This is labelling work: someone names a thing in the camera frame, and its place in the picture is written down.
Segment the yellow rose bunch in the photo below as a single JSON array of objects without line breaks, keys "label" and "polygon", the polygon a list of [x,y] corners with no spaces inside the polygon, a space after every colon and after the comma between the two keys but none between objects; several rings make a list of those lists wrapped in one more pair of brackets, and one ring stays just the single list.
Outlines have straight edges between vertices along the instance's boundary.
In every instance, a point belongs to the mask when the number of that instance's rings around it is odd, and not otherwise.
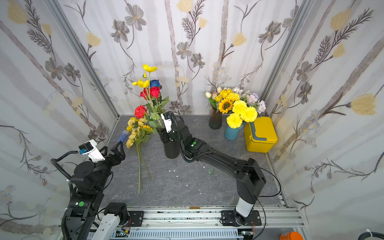
[{"label": "yellow rose bunch", "polygon": [[[135,149],[136,149],[137,132],[140,131],[140,127],[142,125],[147,125],[147,123],[148,123],[148,120],[145,117],[139,118],[139,119],[136,117],[132,117],[129,119],[128,126],[126,128],[126,130],[130,132],[130,135],[129,135],[128,140],[126,142],[126,147],[128,149],[130,149],[132,147],[135,147]],[[142,157],[142,153],[141,153],[141,167],[142,166],[144,166],[144,168],[147,171],[149,178],[151,179],[151,176],[150,176],[149,171],[148,171],[148,167],[147,167],[147,165],[146,165],[146,163]]]}]

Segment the yellow sunflower stem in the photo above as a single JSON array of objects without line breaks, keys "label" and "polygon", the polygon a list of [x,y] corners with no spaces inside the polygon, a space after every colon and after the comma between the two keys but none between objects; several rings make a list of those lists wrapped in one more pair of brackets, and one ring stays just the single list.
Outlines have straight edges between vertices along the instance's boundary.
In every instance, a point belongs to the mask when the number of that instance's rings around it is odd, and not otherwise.
[{"label": "yellow sunflower stem", "polygon": [[148,126],[148,125],[142,125],[140,127],[141,142],[143,144],[148,142],[152,132],[153,132],[153,129],[150,126]]}]

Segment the yellow poppy flower stem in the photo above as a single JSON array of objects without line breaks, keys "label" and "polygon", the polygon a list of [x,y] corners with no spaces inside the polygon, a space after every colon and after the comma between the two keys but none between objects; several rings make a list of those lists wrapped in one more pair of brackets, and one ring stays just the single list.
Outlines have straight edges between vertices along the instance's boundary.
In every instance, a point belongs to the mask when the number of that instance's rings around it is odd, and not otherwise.
[{"label": "yellow poppy flower stem", "polygon": [[139,166],[139,180],[138,180],[138,193],[140,194],[141,193],[141,182],[142,182],[142,174],[141,174],[141,149],[140,149],[140,131],[137,132],[137,140],[136,140],[136,149],[137,149],[137,153],[138,153],[138,166]]}]

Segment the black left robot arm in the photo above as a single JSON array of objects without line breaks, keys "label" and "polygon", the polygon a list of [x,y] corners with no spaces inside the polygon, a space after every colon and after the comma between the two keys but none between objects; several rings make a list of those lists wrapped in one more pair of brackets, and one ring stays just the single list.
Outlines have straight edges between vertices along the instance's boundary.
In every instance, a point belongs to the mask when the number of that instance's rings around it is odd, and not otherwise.
[{"label": "black left robot arm", "polygon": [[[73,175],[70,175],[59,162],[73,154],[86,155],[89,161],[77,165]],[[109,150],[107,147],[98,149],[96,141],[89,140],[80,145],[79,150],[51,159],[54,167],[67,178],[70,188],[70,201],[61,223],[64,240],[87,239],[100,211],[104,190],[109,185],[107,180],[113,178],[112,167],[119,165],[125,158],[121,141]]]}]

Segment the black vase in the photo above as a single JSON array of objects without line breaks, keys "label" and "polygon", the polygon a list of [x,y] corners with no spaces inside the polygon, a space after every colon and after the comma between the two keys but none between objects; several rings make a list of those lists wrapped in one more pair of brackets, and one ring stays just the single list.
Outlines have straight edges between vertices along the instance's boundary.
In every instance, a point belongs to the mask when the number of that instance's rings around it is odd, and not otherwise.
[{"label": "black vase", "polygon": [[180,154],[179,147],[172,141],[164,143],[164,152],[168,159],[175,159]]}]

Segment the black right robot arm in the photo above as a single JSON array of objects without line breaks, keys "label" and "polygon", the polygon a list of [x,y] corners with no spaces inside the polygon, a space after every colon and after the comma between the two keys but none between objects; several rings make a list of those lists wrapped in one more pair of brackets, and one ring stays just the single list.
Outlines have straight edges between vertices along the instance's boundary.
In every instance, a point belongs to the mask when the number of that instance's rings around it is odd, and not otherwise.
[{"label": "black right robot arm", "polygon": [[165,127],[159,128],[160,139],[165,145],[168,158],[181,156],[187,163],[202,162],[217,168],[236,181],[238,203],[233,211],[223,211],[223,226],[246,226],[248,223],[261,225],[256,221],[254,205],[262,198],[267,183],[268,170],[259,166],[256,160],[242,160],[231,154],[236,151],[229,144],[219,145],[222,138],[218,130],[205,123],[188,127],[180,115],[166,112],[161,115]]}]

